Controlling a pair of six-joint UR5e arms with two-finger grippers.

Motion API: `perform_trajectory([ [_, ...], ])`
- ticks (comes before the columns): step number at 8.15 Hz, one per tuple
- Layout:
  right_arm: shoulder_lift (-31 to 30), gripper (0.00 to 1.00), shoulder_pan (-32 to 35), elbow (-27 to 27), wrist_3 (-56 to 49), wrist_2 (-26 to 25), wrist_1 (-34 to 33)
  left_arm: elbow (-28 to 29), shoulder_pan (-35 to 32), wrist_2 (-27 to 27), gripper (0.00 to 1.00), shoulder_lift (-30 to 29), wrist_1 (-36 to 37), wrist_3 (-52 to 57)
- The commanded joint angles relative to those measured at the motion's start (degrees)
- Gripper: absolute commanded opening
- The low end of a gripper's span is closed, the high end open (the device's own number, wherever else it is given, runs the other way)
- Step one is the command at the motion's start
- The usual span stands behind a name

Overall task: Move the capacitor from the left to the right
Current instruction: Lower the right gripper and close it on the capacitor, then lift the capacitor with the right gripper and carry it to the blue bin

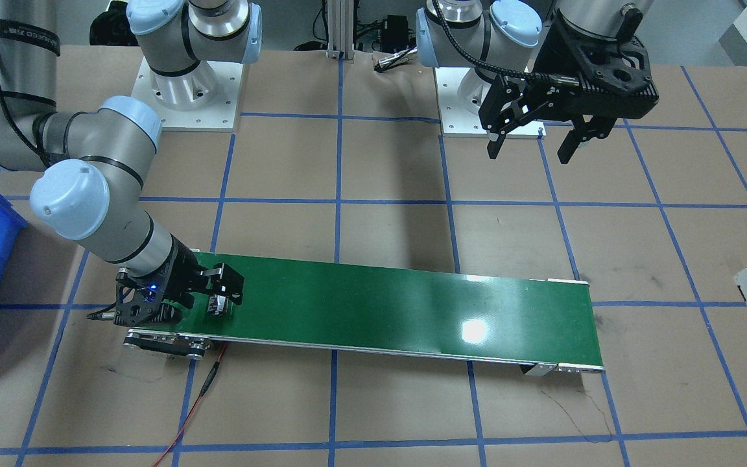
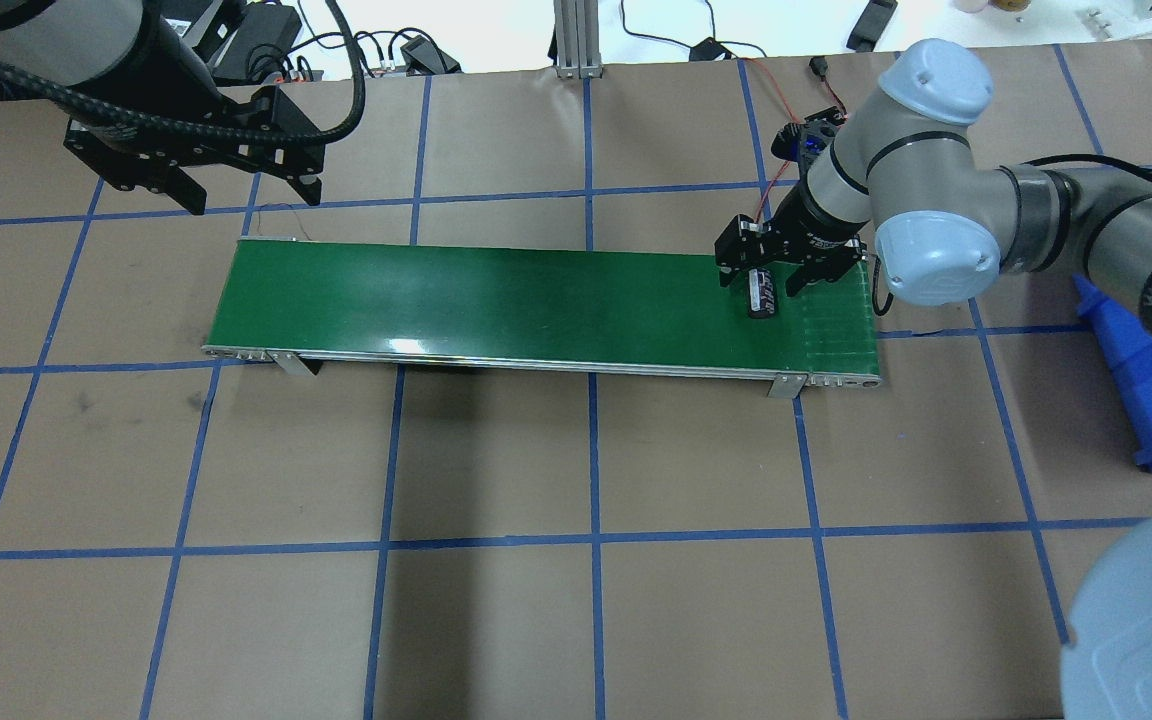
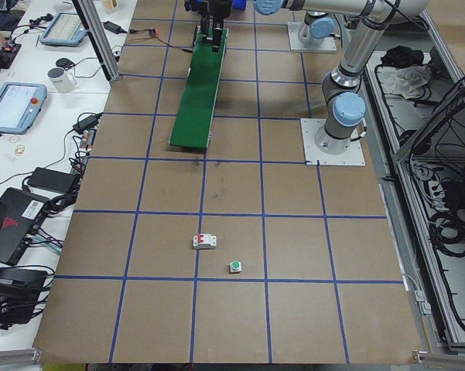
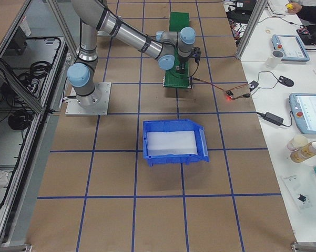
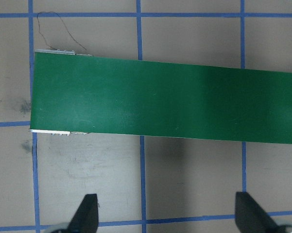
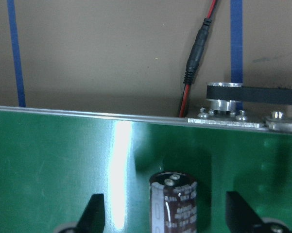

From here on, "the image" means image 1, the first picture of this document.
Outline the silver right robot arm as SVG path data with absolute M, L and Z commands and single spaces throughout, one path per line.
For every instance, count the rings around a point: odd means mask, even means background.
M 60 112 L 60 40 L 53 1 L 0 1 L 0 169 L 40 172 L 30 207 L 60 237 L 119 267 L 116 299 L 91 320 L 118 326 L 179 323 L 195 295 L 222 316 L 243 300 L 229 265 L 207 269 L 139 205 L 162 119 L 133 97 L 95 112 Z

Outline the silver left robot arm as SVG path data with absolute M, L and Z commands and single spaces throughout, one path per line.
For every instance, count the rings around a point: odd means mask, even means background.
M 646 47 L 635 34 L 650 1 L 558 1 L 548 29 L 522 1 L 427 1 L 415 18 L 418 57 L 433 68 L 466 67 L 486 84 L 477 116 L 495 159 L 507 136 L 532 121 L 569 122 L 558 148 L 568 163 L 619 119 L 640 119 L 659 101 Z

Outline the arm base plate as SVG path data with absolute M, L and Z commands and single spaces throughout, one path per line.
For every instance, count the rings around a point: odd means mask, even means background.
M 434 73 L 442 135 L 486 139 L 479 109 L 490 84 L 468 67 L 441 67 Z
M 164 77 L 144 58 L 132 97 L 155 110 L 164 131 L 233 132 L 243 74 L 240 63 L 202 61 L 186 76 Z

